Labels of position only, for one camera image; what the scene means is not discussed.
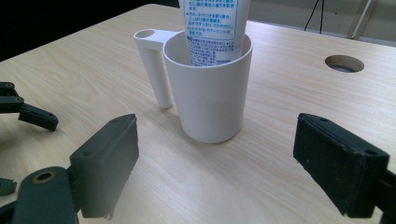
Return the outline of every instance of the tube label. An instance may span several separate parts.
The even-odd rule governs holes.
[[[238,0],[184,0],[183,5],[192,65],[211,66],[232,60]]]

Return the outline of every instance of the light wood surface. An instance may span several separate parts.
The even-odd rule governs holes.
[[[51,133],[0,116],[0,176],[19,184],[69,156],[115,117],[135,113],[140,157],[114,217],[80,223],[378,223],[343,217],[292,157],[299,113],[330,119],[387,151],[396,173],[396,49],[249,21],[254,50],[244,125],[202,144],[161,110],[133,40],[142,29],[183,29],[177,8],[147,5],[0,63],[30,105],[54,113]],[[364,63],[334,71],[334,54]],[[16,200],[12,194],[0,205]]]

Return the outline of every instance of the cup handle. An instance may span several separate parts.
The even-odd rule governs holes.
[[[163,45],[178,32],[164,30],[141,30],[134,34],[134,41],[145,65],[151,87],[160,108],[172,105],[163,63]]]

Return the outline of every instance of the dark background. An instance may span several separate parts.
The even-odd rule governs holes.
[[[146,4],[178,0],[1,0],[0,62]]]

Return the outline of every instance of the black cable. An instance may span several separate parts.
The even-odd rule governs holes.
[[[305,28],[304,28],[304,31],[306,30],[306,27],[308,26],[308,23],[311,21],[311,19],[312,19],[312,16],[314,15],[315,8],[317,8],[317,4],[318,4],[318,2],[319,2],[319,0],[317,0],[317,2],[315,3],[314,9],[312,9],[311,16],[309,17],[309,20],[308,20],[308,22],[306,23],[306,26],[305,26]]]
[[[323,24],[323,9],[324,9],[324,0],[322,0],[322,10],[321,10],[321,18],[320,18],[320,31],[319,33],[321,34],[321,27]]]

